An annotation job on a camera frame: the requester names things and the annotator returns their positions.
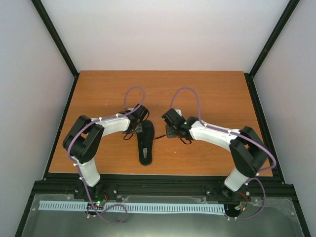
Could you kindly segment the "black canvas shoe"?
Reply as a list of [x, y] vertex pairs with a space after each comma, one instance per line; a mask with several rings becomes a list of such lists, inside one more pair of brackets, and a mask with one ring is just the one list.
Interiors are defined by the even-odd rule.
[[152, 149], [155, 136], [154, 125], [150, 120], [140, 123], [141, 128], [138, 129], [137, 142], [139, 152], [139, 162], [143, 166], [149, 166], [153, 161]]

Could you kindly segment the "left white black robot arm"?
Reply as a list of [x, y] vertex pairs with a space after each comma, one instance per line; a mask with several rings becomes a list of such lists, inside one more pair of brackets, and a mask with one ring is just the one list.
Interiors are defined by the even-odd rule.
[[63, 148], [67, 151], [74, 165], [78, 167], [79, 178], [86, 184], [85, 192], [96, 199], [102, 195], [103, 187], [95, 163], [95, 155], [104, 136], [122, 132], [133, 134], [139, 132], [139, 124], [143, 122], [149, 111], [137, 104], [135, 108], [119, 112], [105, 118], [89, 118], [80, 116], [63, 141]]

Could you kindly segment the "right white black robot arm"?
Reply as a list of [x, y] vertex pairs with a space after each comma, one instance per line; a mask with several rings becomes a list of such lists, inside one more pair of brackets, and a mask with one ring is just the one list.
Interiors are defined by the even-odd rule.
[[268, 159], [266, 148], [251, 127], [229, 130], [208, 123], [201, 123], [196, 117], [185, 119], [180, 110], [169, 109], [162, 116], [166, 123], [168, 138], [179, 138], [184, 144], [193, 140], [204, 141], [229, 151], [235, 167], [229, 173], [221, 188], [221, 195], [232, 200], [250, 178], [254, 178]]

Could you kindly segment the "black shoelace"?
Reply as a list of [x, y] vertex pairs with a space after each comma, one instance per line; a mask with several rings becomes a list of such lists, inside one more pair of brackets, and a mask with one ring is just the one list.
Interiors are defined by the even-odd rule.
[[160, 135], [160, 136], [155, 136], [154, 132], [139, 132], [139, 133], [127, 133], [127, 132], [123, 132], [124, 136], [123, 136], [123, 140], [130, 140], [132, 138], [133, 135], [137, 136], [137, 140], [139, 142], [150, 142], [153, 140], [157, 140], [160, 138], [163, 138], [166, 136], [165, 135]]

